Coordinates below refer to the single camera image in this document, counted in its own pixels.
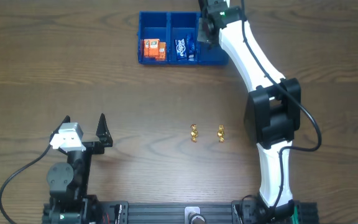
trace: blue snack wrapper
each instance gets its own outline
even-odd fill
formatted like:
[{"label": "blue snack wrapper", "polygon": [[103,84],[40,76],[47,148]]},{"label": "blue snack wrapper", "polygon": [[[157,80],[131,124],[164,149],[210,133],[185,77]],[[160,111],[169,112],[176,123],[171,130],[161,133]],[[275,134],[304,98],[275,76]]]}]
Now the blue snack wrapper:
[{"label": "blue snack wrapper", "polygon": [[192,34],[187,34],[186,36],[187,49],[189,53],[189,61],[194,61],[196,48],[194,46],[194,40]]},{"label": "blue snack wrapper", "polygon": [[185,40],[175,40],[175,47],[177,50],[177,60],[187,60]]}]

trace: gold candy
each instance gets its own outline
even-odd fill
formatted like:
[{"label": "gold candy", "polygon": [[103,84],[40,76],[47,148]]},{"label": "gold candy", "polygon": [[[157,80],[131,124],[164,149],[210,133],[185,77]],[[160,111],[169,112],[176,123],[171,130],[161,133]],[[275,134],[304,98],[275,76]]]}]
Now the gold candy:
[{"label": "gold candy", "polygon": [[224,142],[223,136],[224,136],[224,127],[223,124],[219,125],[219,131],[218,131],[218,137],[219,137],[219,142]]},{"label": "gold candy", "polygon": [[197,125],[192,124],[191,128],[192,128],[192,130],[191,130],[191,140],[193,142],[197,142],[197,139],[196,139],[198,137]]}]

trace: table surface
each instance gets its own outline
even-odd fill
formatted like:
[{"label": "table surface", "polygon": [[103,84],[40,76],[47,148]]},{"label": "table surface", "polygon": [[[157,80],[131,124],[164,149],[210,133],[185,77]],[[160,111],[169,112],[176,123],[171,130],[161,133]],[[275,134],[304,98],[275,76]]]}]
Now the table surface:
[{"label": "table surface", "polygon": [[[259,156],[244,130],[247,90],[234,64],[137,62],[139,11],[197,10],[195,0],[0,0],[0,186],[42,153],[65,115],[91,139],[105,113],[114,147],[93,157],[89,179],[100,200],[256,194]],[[318,152],[290,154],[294,199],[317,202],[322,223],[358,222],[358,1],[248,0],[247,15],[272,64],[299,79],[323,132]],[[315,135],[303,116],[295,145],[312,146]],[[40,222],[46,174],[62,161],[50,151],[8,185],[3,202],[16,222]]]}]

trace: orange snack box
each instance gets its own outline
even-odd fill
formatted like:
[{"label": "orange snack box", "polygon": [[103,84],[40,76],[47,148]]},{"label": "orange snack box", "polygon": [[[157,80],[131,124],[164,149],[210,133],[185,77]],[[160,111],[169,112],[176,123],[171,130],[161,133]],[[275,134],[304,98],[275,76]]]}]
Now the orange snack box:
[{"label": "orange snack box", "polygon": [[167,57],[167,43],[160,42],[159,53],[157,60],[165,60]]},{"label": "orange snack box", "polygon": [[150,46],[150,40],[144,39],[143,40],[144,46],[143,46],[143,56],[149,57],[149,46]]},{"label": "orange snack box", "polygon": [[149,48],[149,57],[155,57],[158,58],[160,55],[160,40],[159,39],[149,39],[150,41],[150,48]]}]

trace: wood grain tabletop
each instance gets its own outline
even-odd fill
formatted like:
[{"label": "wood grain tabletop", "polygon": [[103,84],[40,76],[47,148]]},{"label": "wood grain tabletop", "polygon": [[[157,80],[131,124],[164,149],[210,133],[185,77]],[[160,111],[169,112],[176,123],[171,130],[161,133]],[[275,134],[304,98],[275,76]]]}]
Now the wood grain tabletop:
[{"label": "wood grain tabletop", "polygon": [[[294,199],[317,202],[321,223],[358,222],[358,1],[247,0],[246,8],[260,47],[299,79],[323,132],[319,151],[290,153]],[[0,0],[0,187],[43,152],[65,115],[87,140],[104,113],[114,147],[93,157],[88,190],[100,200],[230,202],[256,194],[259,155],[244,129],[247,90],[234,64],[137,61],[139,11],[198,10],[195,0]],[[302,116],[294,144],[315,142]],[[2,201],[12,219],[40,223],[47,172],[63,161],[51,150],[7,186]]]}]

